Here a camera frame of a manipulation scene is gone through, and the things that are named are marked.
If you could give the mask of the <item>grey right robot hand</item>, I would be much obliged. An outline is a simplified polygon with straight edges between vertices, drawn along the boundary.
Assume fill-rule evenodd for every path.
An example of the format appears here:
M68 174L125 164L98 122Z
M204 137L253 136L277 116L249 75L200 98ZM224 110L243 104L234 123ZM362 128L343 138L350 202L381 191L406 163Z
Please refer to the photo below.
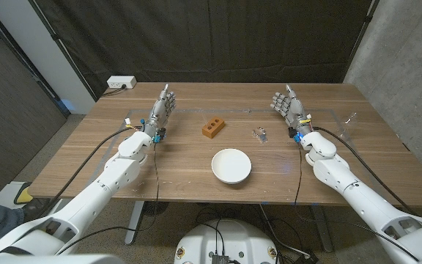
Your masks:
M305 136L313 131L310 118L291 85L286 84L285 88L286 94L280 92L274 94L270 107L284 118L291 137L297 133Z

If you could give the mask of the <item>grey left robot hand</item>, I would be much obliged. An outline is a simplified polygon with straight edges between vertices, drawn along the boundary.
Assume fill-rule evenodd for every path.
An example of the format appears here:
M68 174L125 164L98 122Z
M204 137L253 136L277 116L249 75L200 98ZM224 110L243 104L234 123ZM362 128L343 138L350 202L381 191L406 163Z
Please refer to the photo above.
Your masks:
M175 94L169 91L169 85L166 84L144 123L144 132L152 138L160 129L165 128L175 106Z

